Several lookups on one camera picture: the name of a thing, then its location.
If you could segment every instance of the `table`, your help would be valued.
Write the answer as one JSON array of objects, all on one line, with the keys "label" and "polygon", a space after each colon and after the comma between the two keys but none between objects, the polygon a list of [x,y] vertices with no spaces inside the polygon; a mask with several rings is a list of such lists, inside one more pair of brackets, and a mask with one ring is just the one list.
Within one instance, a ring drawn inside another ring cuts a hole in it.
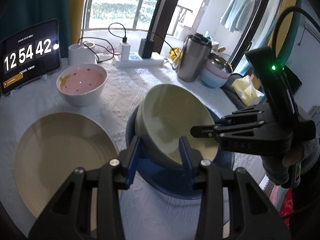
[{"label": "table", "polygon": [[[68,65],[67,59],[61,62],[64,70]],[[157,84],[172,83],[189,90],[219,117],[236,110],[221,89],[205,87],[200,81],[186,83],[178,80],[170,67],[116,69],[111,62],[102,65],[107,69],[109,78],[100,100],[92,106],[73,107],[63,100],[56,89],[56,79],[62,70],[0,98],[0,201],[26,236],[35,217],[20,197],[13,164],[21,136],[39,118],[56,112],[85,115],[99,123],[121,150],[126,148],[125,128],[130,114],[146,92]],[[265,174],[257,156],[236,153],[235,168],[239,166],[245,167],[258,183]],[[201,200],[168,197],[137,173],[130,190],[124,191],[120,198],[126,239],[194,239],[200,203]]]}]

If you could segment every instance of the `metal railing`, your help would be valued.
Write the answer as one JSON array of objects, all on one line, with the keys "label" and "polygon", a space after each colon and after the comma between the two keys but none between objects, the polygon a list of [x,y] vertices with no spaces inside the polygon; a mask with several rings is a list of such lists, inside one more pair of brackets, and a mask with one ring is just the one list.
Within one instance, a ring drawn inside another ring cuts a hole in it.
[{"label": "metal railing", "polygon": [[[87,0],[87,5],[84,6],[84,14],[83,14],[83,21],[84,21],[84,28],[82,29],[82,31],[91,31],[91,30],[106,30],[108,29],[108,26],[106,27],[102,27],[102,28],[90,28],[89,27],[89,23],[90,23],[90,15],[91,15],[91,10],[92,10],[92,1],[93,0]],[[137,4],[137,9],[135,12],[135,17],[134,17],[134,21],[133,21],[133,26],[132,28],[127,28],[127,30],[131,30],[131,31],[147,31],[147,30],[142,30],[142,29],[138,29],[137,28],[137,24],[138,24],[138,20],[139,20],[139,16],[140,16],[140,10],[141,7],[143,5],[143,0],[139,0],[138,4]],[[185,8],[183,6],[177,5],[177,8],[179,8],[179,13],[178,16],[175,19],[175,23],[174,23],[174,27],[171,33],[167,33],[167,35],[174,35],[174,32],[177,28],[177,25],[179,22],[183,23],[187,12],[191,12],[192,10]]]}]

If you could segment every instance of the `yellow curtain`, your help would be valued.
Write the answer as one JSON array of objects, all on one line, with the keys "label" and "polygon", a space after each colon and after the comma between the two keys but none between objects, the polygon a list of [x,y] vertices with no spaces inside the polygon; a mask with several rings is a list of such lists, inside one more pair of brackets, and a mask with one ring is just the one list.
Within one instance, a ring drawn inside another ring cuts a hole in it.
[{"label": "yellow curtain", "polygon": [[69,18],[71,42],[75,44],[80,38],[81,20],[83,13],[84,0],[69,0]]},{"label": "yellow curtain", "polygon": [[[278,16],[288,7],[290,6],[295,6],[296,5],[297,0],[283,0],[280,10],[279,10],[279,14]],[[284,21],[281,24],[280,30],[279,30],[279,34],[278,34],[278,38],[277,38],[277,42],[276,42],[276,55],[278,56],[283,44],[284,44],[284,40],[287,37],[289,28],[290,28],[290,24],[292,21],[292,16],[293,16],[293,12],[288,14],[287,17],[284,19]],[[272,44],[272,35],[271,38],[269,40],[268,46],[271,47]]]}]

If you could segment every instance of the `digital clock display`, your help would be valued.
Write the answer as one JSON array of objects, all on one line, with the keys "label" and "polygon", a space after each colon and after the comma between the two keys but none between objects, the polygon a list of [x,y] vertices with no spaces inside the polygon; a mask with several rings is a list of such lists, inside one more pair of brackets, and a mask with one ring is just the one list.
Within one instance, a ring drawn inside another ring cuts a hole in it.
[{"label": "digital clock display", "polygon": [[60,68],[57,19],[33,25],[0,43],[1,93]]}]

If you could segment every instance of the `power strip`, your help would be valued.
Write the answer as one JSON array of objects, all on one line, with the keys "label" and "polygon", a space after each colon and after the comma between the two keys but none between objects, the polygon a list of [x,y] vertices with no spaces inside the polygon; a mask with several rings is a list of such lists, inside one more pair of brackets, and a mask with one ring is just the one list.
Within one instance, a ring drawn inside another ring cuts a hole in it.
[{"label": "power strip", "polygon": [[120,61],[118,56],[114,56],[113,63],[116,68],[163,66],[164,58],[157,52],[153,52],[151,58],[141,58],[138,52],[130,52],[129,60]]}]

